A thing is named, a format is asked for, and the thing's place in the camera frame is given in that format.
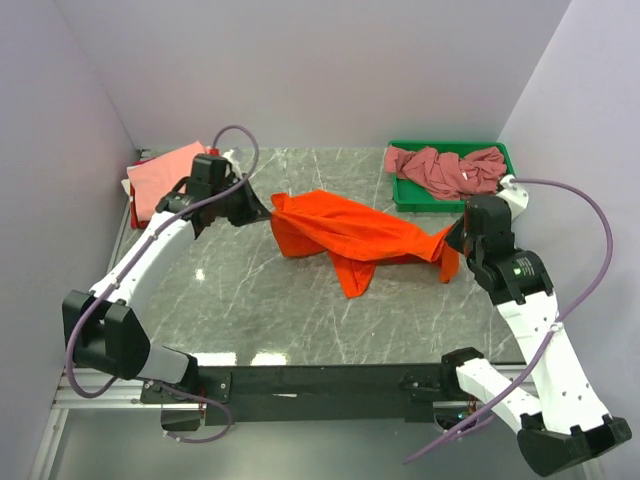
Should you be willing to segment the orange t-shirt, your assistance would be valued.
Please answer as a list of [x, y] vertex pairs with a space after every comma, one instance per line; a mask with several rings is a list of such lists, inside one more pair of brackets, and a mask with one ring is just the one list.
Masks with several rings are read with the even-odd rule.
[[324, 190], [271, 196], [271, 230], [281, 254], [301, 258], [326, 253], [344, 295], [368, 289], [378, 265], [428, 263], [448, 283], [459, 253], [446, 243], [449, 227], [428, 234], [417, 225]]

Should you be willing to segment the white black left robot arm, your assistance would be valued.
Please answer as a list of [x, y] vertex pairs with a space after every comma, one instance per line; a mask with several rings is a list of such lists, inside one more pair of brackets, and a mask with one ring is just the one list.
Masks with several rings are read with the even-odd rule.
[[237, 162], [239, 152], [212, 150], [158, 202], [140, 238], [87, 292], [63, 301], [65, 369], [92, 368], [114, 379], [164, 383], [176, 401], [200, 388], [197, 359], [152, 342], [140, 316], [169, 267], [218, 218], [242, 227], [270, 218]]

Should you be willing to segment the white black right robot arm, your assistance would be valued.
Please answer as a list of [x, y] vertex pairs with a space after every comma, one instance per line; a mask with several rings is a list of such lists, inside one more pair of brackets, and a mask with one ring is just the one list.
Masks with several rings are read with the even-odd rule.
[[543, 261], [515, 244], [512, 222], [529, 202], [525, 183], [507, 175], [497, 194], [468, 199], [447, 241], [509, 326], [526, 367], [510, 380], [472, 349], [443, 358], [442, 393], [452, 399], [467, 393], [483, 405], [438, 441], [457, 440], [495, 415], [515, 432], [529, 467], [548, 477], [622, 445], [632, 431], [586, 377]]

